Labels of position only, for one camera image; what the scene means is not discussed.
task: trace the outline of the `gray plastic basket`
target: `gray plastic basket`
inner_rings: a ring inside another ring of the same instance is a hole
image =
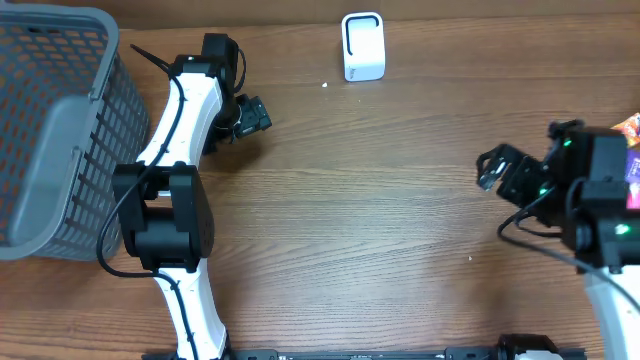
[[[0,260],[95,259],[113,169],[149,128],[118,38],[98,9],[0,2]]]

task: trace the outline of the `green light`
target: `green light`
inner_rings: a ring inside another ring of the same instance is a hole
[[[618,224],[616,225],[616,235],[624,235],[631,231],[631,227],[627,224]]]

